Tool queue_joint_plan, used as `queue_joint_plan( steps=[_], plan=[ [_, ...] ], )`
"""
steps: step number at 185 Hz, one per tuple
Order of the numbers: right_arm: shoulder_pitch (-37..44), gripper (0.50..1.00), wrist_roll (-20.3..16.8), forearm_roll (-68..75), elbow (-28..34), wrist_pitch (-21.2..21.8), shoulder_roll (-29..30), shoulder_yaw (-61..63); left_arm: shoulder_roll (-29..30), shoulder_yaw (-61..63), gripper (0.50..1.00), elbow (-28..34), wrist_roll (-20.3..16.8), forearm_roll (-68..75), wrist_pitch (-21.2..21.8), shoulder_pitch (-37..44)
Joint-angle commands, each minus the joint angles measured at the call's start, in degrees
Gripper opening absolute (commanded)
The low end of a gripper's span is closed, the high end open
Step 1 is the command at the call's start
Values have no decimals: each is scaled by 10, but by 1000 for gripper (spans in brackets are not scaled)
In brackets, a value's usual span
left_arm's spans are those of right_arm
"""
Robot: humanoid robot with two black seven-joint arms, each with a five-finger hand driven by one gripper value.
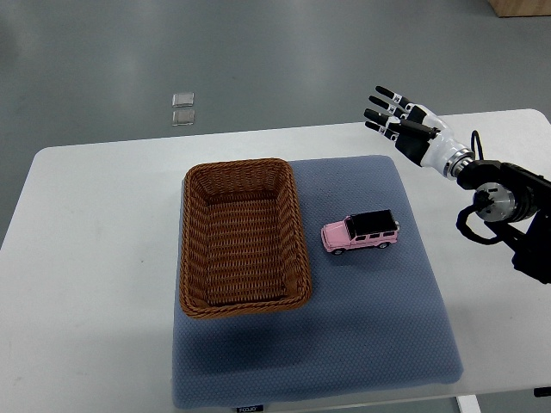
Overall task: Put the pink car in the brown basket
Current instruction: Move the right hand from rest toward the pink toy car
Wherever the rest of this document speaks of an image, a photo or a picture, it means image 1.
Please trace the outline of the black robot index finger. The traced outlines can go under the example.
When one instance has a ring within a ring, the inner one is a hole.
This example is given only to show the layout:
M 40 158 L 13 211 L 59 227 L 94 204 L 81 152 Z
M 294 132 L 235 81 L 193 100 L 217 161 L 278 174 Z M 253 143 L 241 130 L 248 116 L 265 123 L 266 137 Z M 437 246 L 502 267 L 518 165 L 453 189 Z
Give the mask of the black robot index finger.
M 378 132 L 380 135 L 384 136 L 385 138 L 389 140 L 397 140 L 399 137 L 399 133 L 389 129 L 386 126 L 379 125 L 371 120 L 367 120 L 364 123 L 365 127 L 368 129 L 371 129 L 373 131 Z

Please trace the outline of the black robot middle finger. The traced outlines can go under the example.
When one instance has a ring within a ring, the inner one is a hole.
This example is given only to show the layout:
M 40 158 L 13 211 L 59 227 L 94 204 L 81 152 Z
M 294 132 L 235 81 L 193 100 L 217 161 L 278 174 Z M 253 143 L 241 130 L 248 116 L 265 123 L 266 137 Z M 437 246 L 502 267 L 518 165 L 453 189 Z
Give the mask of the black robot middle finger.
M 374 123 L 376 125 L 398 124 L 402 120 L 407 119 L 407 116 L 405 114 L 402 114 L 401 116 L 383 114 L 370 108 L 366 108 L 363 115 L 368 122 Z

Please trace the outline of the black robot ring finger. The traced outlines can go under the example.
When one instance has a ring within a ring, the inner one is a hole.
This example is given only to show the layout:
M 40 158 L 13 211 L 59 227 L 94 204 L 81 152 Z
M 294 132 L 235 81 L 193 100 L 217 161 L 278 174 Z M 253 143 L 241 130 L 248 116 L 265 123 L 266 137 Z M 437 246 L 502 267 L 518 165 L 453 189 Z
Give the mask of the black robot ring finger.
M 385 109 L 390 114 L 408 114 L 409 110 L 406 106 L 399 102 L 387 102 L 379 97 L 370 96 L 369 100 L 376 106 Z

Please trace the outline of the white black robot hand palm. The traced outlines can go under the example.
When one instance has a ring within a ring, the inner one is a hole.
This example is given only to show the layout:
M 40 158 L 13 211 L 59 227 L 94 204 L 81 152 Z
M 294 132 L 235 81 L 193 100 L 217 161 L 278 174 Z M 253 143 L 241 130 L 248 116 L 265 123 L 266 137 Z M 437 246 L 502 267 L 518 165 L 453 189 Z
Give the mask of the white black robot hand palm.
M 436 127 L 436 137 L 412 137 L 401 133 L 398 124 L 393 130 L 399 133 L 395 148 L 417 166 L 432 168 L 448 179 L 455 179 L 463 166 L 473 161 L 473 151 L 455 140 L 451 128 L 425 107 L 414 106 L 407 119 L 425 126 Z

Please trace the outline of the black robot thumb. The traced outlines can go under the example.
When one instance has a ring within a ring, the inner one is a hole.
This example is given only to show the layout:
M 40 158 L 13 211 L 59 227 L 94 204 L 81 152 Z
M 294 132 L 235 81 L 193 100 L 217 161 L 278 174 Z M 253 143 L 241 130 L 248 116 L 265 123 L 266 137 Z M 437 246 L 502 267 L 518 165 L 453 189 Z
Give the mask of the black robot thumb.
M 399 126 L 401 133 L 412 137 L 436 137 L 440 133 L 440 130 L 436 127 L 425 126 L 410 120 L 402 120 Z

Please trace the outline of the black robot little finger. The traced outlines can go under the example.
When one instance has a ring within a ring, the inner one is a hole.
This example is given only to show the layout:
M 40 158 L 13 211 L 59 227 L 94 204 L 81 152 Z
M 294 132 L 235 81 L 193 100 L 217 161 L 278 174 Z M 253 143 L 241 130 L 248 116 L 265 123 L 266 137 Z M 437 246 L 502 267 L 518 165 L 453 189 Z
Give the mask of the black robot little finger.
M 377 85 L 375 91 L 380 95 L 378 100 L 387 104 L 392 102 L 393 105 L 398 106 L 408 106 L 412 104 L 412 101 L 406 98 L 405 96 L 391 91 L 383 86 Z

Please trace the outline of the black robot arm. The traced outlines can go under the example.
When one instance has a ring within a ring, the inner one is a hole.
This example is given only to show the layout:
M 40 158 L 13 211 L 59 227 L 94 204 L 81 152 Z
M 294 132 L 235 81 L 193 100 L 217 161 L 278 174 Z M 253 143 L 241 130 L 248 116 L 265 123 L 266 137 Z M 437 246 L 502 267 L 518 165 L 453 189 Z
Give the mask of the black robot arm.
M 369 100 L 377 108 L 365 109 L 365 126 L 392 141 L 412 163 L 473 191 L 472 203 L 456 219 L 462 236 L 482 245 L 506 244 L 515 270 L 548 284 L 549 180 L 514 163 L 486 159 L 477 131 L 464 145 L 427 107 L 380 85 L 375 91 Z

